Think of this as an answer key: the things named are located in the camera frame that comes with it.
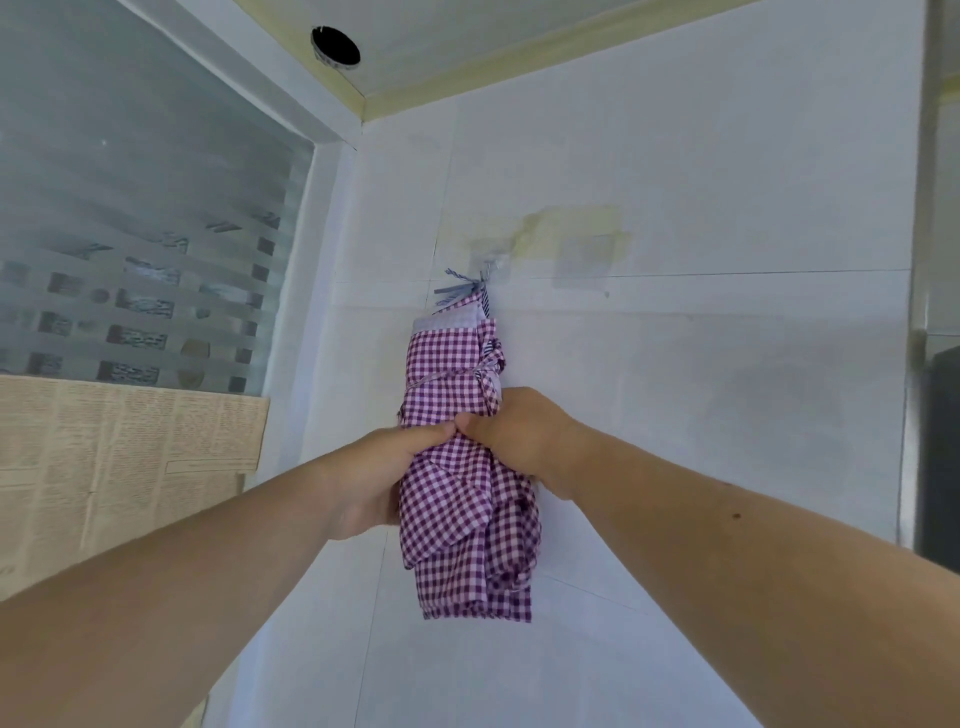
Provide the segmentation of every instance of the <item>shirt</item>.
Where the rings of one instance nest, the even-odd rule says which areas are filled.
[[[506,360],[486,303],[481,289],[415,322],[401,426],[499,409]],[[414,459],[400,485],[400,547],[426,619],[531,620],[536,493],[482,445],[457,433]]]

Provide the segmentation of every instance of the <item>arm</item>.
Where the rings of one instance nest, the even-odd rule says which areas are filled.
[[[661,460],[530,389],[457,426],[572,498],[761,723],[960,720],[960,578],[843,523]]]
[[[453,425],[377,430],[0,603],[4,725],[180,725],[327,539],[392,522]]]

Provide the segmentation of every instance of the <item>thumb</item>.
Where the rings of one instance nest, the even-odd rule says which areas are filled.
[[[442,445],[451,437],[457,428],[453,422],[439,423],[438,425],[424,425],[420,427],[405,427],[400,431],[403,437],[404,448],[411,455],[421,450]]]
[[[457,429],[467,435],[470,440],[475,440],[487,447],[491,446],[493,417],[482,417],[469,412],[461,412],[453,418],[453,422],[456,423]]]

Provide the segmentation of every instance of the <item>hand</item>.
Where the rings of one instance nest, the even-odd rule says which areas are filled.
[[[490,448],[508,468],[538,478],[555,496],[573,497],[553,472],[562,456],[577,448],[582,440],[579,430],[585,426],[536,389],[504,389],[500,411],[493,417],[461,412],[454,422],[471,440]]]
[[[400,523],[399,480],[421,450],[445,443],[453,423],[378,429],[317,459],[338,508],[331,539],[348,539],[375,525]]]

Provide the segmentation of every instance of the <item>forearm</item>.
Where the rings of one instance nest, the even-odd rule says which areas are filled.
[[[297,584],[337,516],[313,461],[0,604],[17,726],[183,720]]]
[[[764,725],[960,715],[954,575],[594,430],[557,452],[561,490]]]

